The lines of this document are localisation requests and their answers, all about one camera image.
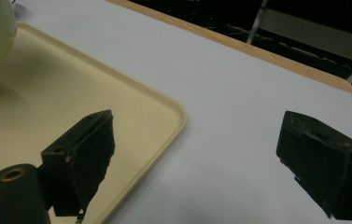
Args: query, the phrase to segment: plastic tray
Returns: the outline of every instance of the plastic tray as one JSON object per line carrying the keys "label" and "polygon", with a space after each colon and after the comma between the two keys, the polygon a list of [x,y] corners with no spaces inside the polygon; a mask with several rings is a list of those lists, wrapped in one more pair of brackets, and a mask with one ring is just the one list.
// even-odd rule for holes
{"label": "plastic tray", "polygon": [[[116,152],[84,223],[101,223],[165,151],[186,122],[168,97],[19,23],[0,62],[0,170],[41,164],[40,152],[91,113],[111,109]],[[52,223],[75,223],[54,217]]]}

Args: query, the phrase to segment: table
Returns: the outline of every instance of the table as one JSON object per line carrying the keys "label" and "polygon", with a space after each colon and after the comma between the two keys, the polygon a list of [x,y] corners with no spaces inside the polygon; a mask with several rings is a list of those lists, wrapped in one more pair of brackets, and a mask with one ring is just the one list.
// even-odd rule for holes
{"label": "table", "polygon": [[17,12],[186,109],[183,133],[107,223],[334,222],[275,147],[286,110],[352,137],[349,92],[104,0],[20,0]]}

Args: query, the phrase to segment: cream tray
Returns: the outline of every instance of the cream tray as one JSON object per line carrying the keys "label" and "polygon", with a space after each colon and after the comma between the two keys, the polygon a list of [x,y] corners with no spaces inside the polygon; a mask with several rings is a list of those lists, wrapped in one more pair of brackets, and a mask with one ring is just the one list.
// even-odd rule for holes
{"label": "cream tray", "polygon": [[[115,155],[84,223],[102,223],[166,150],[186,122],[168,97],[64,43],[19,23],[0,62],[0,170],[42,163],[40,152],[83,117],[114,115]],[[75,223],[55,217],[52,223]]]}

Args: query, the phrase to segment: chair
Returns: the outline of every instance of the chair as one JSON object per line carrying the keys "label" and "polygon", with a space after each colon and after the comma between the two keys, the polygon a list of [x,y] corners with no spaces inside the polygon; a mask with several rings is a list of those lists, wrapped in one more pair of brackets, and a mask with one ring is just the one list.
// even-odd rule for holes
{"label": "chair", "polygon": [[[263,0],[253,23],[247,43],[252,44],[259,29],[296,40],[306,45],[352,60],[352,34],[300,19],[267,8]],[[352,73],[346,79],[352,83]]]}

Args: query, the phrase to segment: white table surface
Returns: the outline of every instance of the white table surface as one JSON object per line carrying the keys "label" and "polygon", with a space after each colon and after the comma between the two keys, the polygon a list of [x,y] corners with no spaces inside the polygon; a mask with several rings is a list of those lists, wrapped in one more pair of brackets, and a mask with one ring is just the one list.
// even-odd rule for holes
{"label": "white table surface", "polygon": [[107,223],[338,222],[275,149],[286,110],[352,137],[352,94],[104,0],[18,3],[20,21],[185,107],[183,133]]}

